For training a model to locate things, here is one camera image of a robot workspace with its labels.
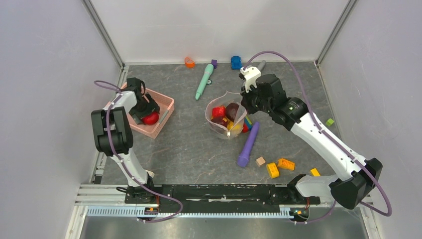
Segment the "dark red mangosteen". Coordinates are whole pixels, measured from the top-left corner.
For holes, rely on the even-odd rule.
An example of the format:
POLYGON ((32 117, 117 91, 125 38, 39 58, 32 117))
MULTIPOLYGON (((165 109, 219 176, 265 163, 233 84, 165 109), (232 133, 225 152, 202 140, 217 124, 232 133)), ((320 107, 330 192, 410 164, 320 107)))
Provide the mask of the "dark red mangosteen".
POLYGON ((231 122, 235 122, 237 111, 239 109, 239 104, 230 103, 225 107, 225 116, 231 122))
POLYGON ((226 117, 218 116, 211 119, 211 122, 227 128, 229 120, 226 117))

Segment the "clear zip top bag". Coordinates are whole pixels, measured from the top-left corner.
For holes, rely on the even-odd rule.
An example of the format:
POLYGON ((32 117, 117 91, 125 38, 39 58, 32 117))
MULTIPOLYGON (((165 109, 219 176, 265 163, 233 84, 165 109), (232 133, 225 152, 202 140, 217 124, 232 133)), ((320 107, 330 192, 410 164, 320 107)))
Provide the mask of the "clear zip top bag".
POLYGON ((205 116, 210 129, 221 139, 233 139, 243 131, 246 109, 240 93, 226 92, 209 102, 205 116))

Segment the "yellow pear toy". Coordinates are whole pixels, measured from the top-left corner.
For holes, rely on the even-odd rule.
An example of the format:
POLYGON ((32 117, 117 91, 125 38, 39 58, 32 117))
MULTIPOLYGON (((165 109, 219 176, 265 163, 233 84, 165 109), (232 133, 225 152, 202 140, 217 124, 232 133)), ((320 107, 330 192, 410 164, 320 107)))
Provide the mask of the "yellow pear toy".
POLYGON ((234 122, 229 121, 227 129, 231 135, 237 135, 243 131, 243 122, 238 122, 235 124, 234 122))

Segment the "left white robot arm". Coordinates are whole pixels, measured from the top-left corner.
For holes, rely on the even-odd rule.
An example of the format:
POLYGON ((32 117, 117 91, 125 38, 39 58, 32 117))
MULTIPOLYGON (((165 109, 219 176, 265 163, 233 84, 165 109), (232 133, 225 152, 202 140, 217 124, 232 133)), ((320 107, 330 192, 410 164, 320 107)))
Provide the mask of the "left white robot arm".
POLYGON ((145 83, 138 78, 129 78, 125 88, 101 80, 95 80, 96 86, 112 90, 115 98, 103 109, 91 113, 94 142, 98 152, 103 152, 122 170, 128 188, 126 193, 145 203, 152 202, 158 193, 154 188, 152 175, 139 163, 133 152, 133 133, 129 116, 139 122, 160 108, 149 93, 145 83))

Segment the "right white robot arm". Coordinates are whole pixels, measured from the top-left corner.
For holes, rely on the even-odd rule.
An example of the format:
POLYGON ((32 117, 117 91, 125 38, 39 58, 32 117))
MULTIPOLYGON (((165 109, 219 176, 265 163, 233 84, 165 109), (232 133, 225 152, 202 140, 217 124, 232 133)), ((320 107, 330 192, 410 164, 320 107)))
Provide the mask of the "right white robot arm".
POLYGON ((382 163, 366 159, 341 142, 324 127, 307 104, 297 97, 287 97, 281 81, 274 74, 247 77, 241 88, 241 104, 249 114, 267 113, 271 119, 301 138, 334 170, 331 176, 300 176, 287 190, 293 203, 306 197, 332 197, 347 209, 354 209, 375 187, 382 163))

